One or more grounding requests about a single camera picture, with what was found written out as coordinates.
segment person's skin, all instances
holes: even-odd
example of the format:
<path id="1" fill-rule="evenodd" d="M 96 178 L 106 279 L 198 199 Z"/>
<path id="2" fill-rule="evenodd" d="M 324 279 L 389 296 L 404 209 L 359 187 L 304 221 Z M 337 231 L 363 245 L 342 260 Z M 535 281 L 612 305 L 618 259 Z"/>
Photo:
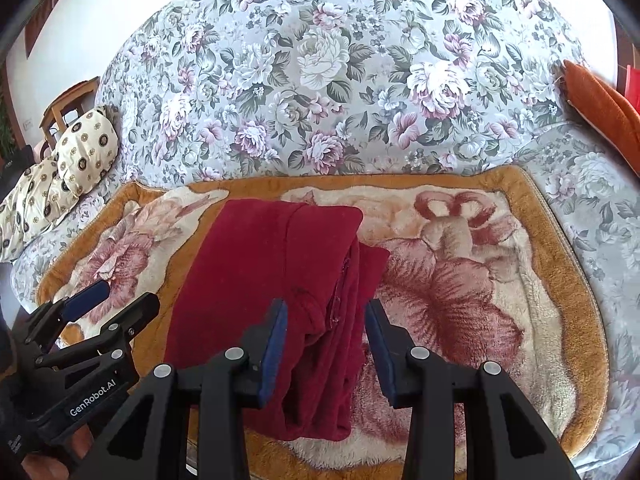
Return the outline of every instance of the person's skin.
<path id="1" fill-rule="evenodd" d="M 77 430 L 70 439 L 71 449 L 80 458 L 84 458 L 93 443 L 94 438 L 86 426 Z M 31 480 L 66 480 L 69 478 L 66 466 L 50 456 L 27 455 L 22 461 L 22 467 Z"/>

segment folded red garment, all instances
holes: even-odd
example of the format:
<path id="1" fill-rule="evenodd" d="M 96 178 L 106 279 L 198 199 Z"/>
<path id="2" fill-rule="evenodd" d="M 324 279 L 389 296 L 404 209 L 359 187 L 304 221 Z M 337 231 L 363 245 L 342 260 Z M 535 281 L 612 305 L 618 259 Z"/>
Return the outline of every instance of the folded red garment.
<path id="1" fill-rule="evenodd" d="M 244 422 L 279 440 L 346 438 L 364 364 L 364 305 L 388 258 L 359 243 L 361 222 L 354 207 L 229 200 L 175 301 L 165 360 L 206 362 L 283 298 L 289 322 L 273 395 Z"/>

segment bed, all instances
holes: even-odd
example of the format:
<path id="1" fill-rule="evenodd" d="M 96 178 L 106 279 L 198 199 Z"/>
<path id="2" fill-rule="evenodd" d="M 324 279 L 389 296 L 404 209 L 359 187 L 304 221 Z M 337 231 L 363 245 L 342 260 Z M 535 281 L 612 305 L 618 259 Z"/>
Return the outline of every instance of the bed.
<path id="1" fill-rule="evenodd" d="M 516 164 L 574 248 L 609 347 L 607 411 L 574 463 L 620 469 L 640 438 L 640 185 L 562 98 L 584 62 L 547 0 L 175 0 L 116 54 L 97 102 L 120 135 L 98 186 L 14 265 L 33 310 L 50 263 L 123 182 L 481 173 Z"/>

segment silver screw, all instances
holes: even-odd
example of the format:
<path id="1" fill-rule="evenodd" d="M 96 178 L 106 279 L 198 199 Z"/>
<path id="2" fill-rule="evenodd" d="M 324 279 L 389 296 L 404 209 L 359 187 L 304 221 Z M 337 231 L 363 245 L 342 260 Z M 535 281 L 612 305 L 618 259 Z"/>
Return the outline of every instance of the silver screw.
<path id="1" fill-rule="evenodd" d="M 227 349 L 227 351 L 225 352 L 225 357 L 230 361 L 236 361 L 237 359 L 242 358 L 243 355 L 244 355 L 244 350 L 242 350 L 237 346 L 233 346 Z"/>
<path id="2" fill-rule="evenodd" d="M 169 375 L 170 373 L 171 373 L 171 367 L 169 365 L 162 364 L 154 368 L 154 375 L 159 379 L 162 379 L 163 377 L 167 377 L 167 375 Z"/>
<path id="3" fill-rule="evenodd" d="M 482 368 L 484 368 L 484 371 L 489 375 L 497 375 L 502 371 L 500 365 L 494 361 L 485 362 L 484 365 L 482 365 Z"/>
<path id="4" fill-rule="evenodd" d="M 429 355 L 431 355 L 431 352 L 424 346 L 414 346 L 411 348 L 411 356 L 416 359 L 426 359 Z"/>

